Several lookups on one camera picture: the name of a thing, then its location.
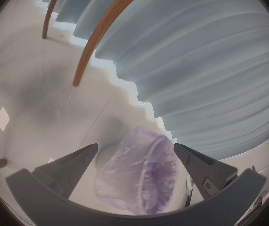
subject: plastic bag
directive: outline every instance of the plastic bag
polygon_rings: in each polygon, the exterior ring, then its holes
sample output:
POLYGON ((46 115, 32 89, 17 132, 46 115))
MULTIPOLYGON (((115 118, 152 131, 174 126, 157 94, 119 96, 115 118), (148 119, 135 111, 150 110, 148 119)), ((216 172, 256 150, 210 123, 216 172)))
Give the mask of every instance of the plastic bag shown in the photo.
POLYGON ((144 127, 129 133, 95 178, 95 194, 135 215, 162 213, 178 178, 173 144, 144 127))

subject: translucent bag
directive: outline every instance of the translucent bag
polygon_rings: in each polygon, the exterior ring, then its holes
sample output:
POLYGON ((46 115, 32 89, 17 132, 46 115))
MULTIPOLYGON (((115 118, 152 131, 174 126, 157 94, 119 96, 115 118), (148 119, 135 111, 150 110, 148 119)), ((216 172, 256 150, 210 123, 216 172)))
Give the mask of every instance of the translucent bag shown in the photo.
POLYGON ((129 133, 95 178, 95 194, 135 215, 162 213, 178 178, 173 144, 144 127, 129 133))

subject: floor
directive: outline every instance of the floor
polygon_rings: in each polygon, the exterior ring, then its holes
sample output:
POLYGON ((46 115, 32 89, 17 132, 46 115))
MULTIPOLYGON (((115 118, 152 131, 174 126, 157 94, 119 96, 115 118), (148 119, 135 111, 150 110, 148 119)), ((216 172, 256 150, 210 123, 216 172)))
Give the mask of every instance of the floor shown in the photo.
MULTIPOLYGON (((47 3, 10 0, 0 14, 0 111, 9 121, 0 126, 0 196, 24 221, 31 223, 10 194, 5 177, 21 168, 35 167, 65 156, 91 143, 99 151, 119 143, 141 125, 166 134, 149 103, 137 100, 134 83, 117 78, 113 62, 92 57, 79 87, 72 81, 86 40, 72 35, 74 24, 55 22, 52 14, 47 39, 41 38, 47 3)), ((186 171, 181 169, 179 194, 185 195, 186 171)), ((70 200, 117 214, 94 196, 96 174, 92 161, 70 200)), ((175 196, 167 212, 185 204, 175 196)))

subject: purple plastic bag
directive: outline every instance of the purple plastic bag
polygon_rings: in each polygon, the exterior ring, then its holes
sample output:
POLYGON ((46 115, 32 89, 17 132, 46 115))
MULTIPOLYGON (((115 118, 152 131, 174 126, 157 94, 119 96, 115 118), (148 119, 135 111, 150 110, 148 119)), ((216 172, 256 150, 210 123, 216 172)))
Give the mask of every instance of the purple plastic bag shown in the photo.
POLYGON ((144 127, 129 133, 95 178, 95 194, 135 215, 163 213, 178 178, 173 144, 144 127))

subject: white floor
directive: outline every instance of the white floor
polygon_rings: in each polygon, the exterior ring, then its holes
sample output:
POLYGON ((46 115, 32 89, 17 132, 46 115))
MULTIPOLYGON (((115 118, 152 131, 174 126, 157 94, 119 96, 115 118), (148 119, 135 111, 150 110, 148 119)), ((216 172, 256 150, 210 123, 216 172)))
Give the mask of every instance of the white floor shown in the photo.
MULTIPOLYGON (((33 171, 50 158, 91 143, 98 143, 101 151, 139 125, 170 137, 159 129, 163 124, 153 117, 150 104, 138 102, 135 84, 116 77, 111 61, 93 56, 80 86, 72 86, 87 41, 72 36, 75 25, 55 22, 56 14, 43 40, 46 6, 41 0, 10 0, 0 14, 0 110, 4 107, 10 118, 4 131, 0 129, 0 158, 8 160, 7 167, 0 169, 0 196, 29 222, 10 194, 6 176, 21 168, 33 171)), ((94 160, 70 200, 130 215, 95 198, 95 174, 94 160)), ((178 193, 167 212, 185 203, 184 168, 180 174, 178 193)))

